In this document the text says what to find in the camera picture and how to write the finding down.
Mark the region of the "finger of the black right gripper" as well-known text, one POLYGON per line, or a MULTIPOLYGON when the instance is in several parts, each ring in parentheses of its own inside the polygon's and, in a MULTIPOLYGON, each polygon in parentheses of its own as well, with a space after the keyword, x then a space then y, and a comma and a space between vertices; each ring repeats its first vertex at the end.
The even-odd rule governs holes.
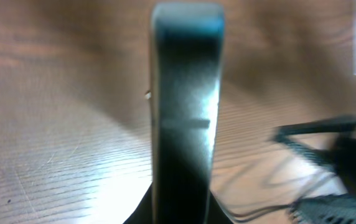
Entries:
POLYGON ((356 133, 356 116, 343 115, 278 127, 272 140, 321 168, 334 168, 338 140, 356 133))

